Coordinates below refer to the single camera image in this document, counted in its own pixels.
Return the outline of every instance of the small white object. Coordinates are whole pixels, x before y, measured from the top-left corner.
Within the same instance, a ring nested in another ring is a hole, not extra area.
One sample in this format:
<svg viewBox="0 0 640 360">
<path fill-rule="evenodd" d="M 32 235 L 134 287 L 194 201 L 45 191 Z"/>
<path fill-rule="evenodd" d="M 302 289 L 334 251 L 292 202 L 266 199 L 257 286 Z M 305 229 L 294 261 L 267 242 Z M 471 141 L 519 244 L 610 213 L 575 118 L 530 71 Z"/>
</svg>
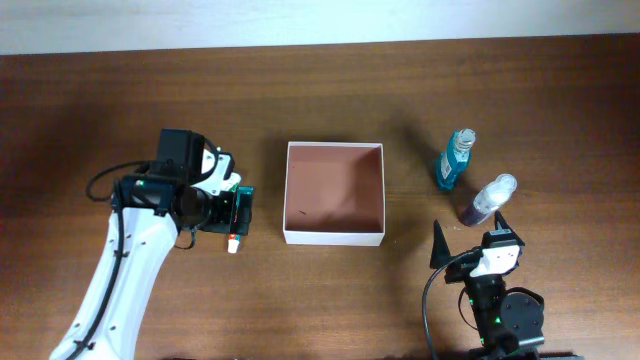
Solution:
<svg viewBox="0 0 640 360">
<path fill-rule="evenodd" d="M 240 247 L 240 241 L 236 239 L 229 239 L 229 246 L 227 248 L 227 251 L 229 252 L 229 254 L 237 253 L 238 247 Z"/>
<path fill-rule="evenodd" d="M 516 265 L 519 254 L 520 246 L 518 245 L 482 249 L 482 257 L 478 267 L 471 271 L 471 277 L 504 274 Z"/>
</svg>

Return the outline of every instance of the clear plastic bottle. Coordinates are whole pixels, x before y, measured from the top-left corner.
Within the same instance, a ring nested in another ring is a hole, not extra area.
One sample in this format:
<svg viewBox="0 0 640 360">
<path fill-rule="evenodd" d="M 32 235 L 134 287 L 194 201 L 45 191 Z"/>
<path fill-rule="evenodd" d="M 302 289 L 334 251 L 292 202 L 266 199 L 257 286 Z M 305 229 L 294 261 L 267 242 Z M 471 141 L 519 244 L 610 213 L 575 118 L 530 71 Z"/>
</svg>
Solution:
<svg viewBox="0 0 640 360">
<path fill-rule="evenodd" d="M 466 226 L 483 223 L 496 210 L 511 198 L 511 194 L 518 187 L 516 178 L 509 174 L 502 174 L 485 186 L 467 209 L 460 215 L 460 222 Z"/>
<path fill-rule="evenodd" d="M 476 133 L 471 129 L 456 131 L 449 140 L 447 150 L 440 154 L 436 165 L 436 179 L 442 191 L 451 191 L 458 176 L 471 162 L 471 147 L 476 142 Z"/>
</svg>

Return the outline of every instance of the white box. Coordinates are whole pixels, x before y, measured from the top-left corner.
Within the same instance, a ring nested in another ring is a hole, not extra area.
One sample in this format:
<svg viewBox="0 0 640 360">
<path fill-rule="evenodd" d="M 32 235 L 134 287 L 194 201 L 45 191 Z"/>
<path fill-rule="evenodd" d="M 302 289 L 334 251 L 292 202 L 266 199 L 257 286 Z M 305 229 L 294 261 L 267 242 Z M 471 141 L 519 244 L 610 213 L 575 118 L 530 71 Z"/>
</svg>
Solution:
<svg viewBox="0 0 640 360">
<path fill-rule="evenodd" d="M 289 142 L 287 244 L 378 246 L 385 232 L 382 144 Z"/>
</svg>

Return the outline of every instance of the wood grain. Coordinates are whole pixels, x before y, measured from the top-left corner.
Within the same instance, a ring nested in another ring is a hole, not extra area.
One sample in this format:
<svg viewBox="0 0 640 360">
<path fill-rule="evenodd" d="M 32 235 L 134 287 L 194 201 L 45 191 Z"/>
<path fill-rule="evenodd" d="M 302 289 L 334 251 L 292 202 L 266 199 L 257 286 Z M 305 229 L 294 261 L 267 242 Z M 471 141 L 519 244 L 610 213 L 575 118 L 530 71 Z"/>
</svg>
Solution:
<svg viewBox="0 0 640 360">
<path fill-rule="evenodd" d="M 58 344 L 104 244 L 109 209 L 84 198 L 87 179 L 152 157 L 175 127 L 233 153 L 254 221 L 237 255 L 206 234 L 169 254 L 137 359 L 426 356 L 433 220 L 453 252 L 477 245 L 489 226 L 456 211 L 504 172 L 519 188 L 503 213 L 527 243 L 507 283 L 545 297 L 543 350 L 635 359 L 639 49 L 625 35 L 2 57 L 0 355 Z M 462 127 L 478 142 L 447 196 L 430 170 Z M 285 244 L 289 140 L 384 144 L 382 246 Z M 440 351 L 479 346 L 459 291 L 430 293 Z"/>
</svg>

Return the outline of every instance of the black cable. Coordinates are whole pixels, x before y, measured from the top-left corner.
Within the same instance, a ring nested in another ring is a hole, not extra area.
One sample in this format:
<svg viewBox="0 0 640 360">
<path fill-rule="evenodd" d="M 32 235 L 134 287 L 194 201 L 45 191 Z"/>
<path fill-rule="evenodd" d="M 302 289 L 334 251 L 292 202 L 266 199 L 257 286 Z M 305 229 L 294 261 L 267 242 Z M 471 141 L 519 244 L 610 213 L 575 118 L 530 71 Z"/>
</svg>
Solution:
<svg viewBox="0 0 640 360">
<path fill-rule="evenodd" d="M 463 287 L 462 290 L 460 291 L 460 296 L 458 297 L 458 312 L 460 313 L 460 316 L 462 317 L 462 320 L 464 320 L 465 323 L 467 323 L 467 325 L 469 325 L 469 327 L 471 327 L 473 330 L 478 331 L 478 328 L 469 324 L 469 322 L 467 321 L 467 318 L 464 317 L 464 314 L 462 313 L 462 296 L 467 292 L 467 288 Z"/>
<path fill-rule="evenodd" d="M 67 360 L 73 360 L 77 358 L 84 349 L 90 347 L 89 341 L 98 329 L 100 321 L 102 321 L 102 317 L 107 310 L 107 305 L 109 304 L 111 293 L 113 292 L 113 288 L 116 285 L 116 279 L 118 278 L 120 264 L 122 263 L 122 258 L 124 257 L 124 210 L 122 200 L 122 187 L 120 186 L 120 182 L 116 181 L 113 187 L 113 193 L 114 198 L 116 199 L 115 211 L 118 216 L 118 249 L 116 249 L 114 254 L 115 261 L 113 263 L 113 270 L 111 272 L 111 277 L 109 278 L 109 283 L 107 284 L 107 289 L 104 292 L 104 297 L 102 298 L 102 302 L 100 303 L 100 307 L 98 308 L 96 318 L 93 320 L 93 323 L 89 327 L 89 330 L 87 331 L 87 334 L 82 339 L 82 341 L 76 342 L 77 347 L 73 351 L 73 353 L 69 355 Z"/>
<path fill-rule="evenodd" d="M 431 360 L 438 360 L 438 354 L 436 354 L 436 349 L 433 347 L 433 341 L 431 340 L 431 334 L 429 333 L 429 323 L 427 322 L 427 293 L 429 292 L 429 288 L 431 287 L 431 283 L 436 279 L 438 274 L 442 272 L 442 270 L 446 269 L 449 265 L 458 261 L 460 258 L 471 254 L 473 251 L 466 251 L 460 255 L 449 260 L 446 264 L 442 265 L 438 270 L 434 271 L 429 277 L 429 281 L 424 286 L 424 291 L 422 292 L 422 321 L 424 322 L 424 333 L 427 337 L 427 344 L 429 344 L 429 349 L 431 350 Z"/>
<path fill-rule="evenodd" d="M 111 199 L 111 194 L 109 194 L 108 196 L 97 197 L 91 193 L 91 188 L 93 188 L 93 184 L 95 184 L 96 181 L 98 181 L 101 177 L 109 173 L 112 173 L 116 170 L 124 169 L 130 166 L 136 166 L 136 165 L 138 165 L 138 168 L 134 172 L 143 174 L 149 170 L 149 164 L 150 164 L 149 161 L 131 161 L 128 163 L 112 166 L 110 168 L 102 170 L 96 176 L 92 177 L 91 180 L 89 180 L 89 183 L 87 184 L 87 188 L 85 189 L 85 194 L 92 201 L 109 201 L 109 199 Z"/>
<path fill-rule="evenodd" d="M 202 220 L 200 222 L 200 224 L 195 225 L 194 227 L 192 227 L 190 229 L 191 231 L 191 244 L 189 244 L 189 246 L 187 247 L 182 247 L 182 246 L 178 246 L 178 245 L 173 245 L 174 248 L 176 249 L 180 249 L 180 250 L 190 250 L 193 249 L 194 246 L 196 246 L 196 232 L 198 230 L 200 230 L 201 227 L 203 227 L 204 225 L 207 224 L 207 222 L 209 222 L 209 218 L 211 217 L 211 208 L 209 208 L 209 212 L 207 213 L 207 216 L 204 218 L 204 220 Z"/>
</svg>

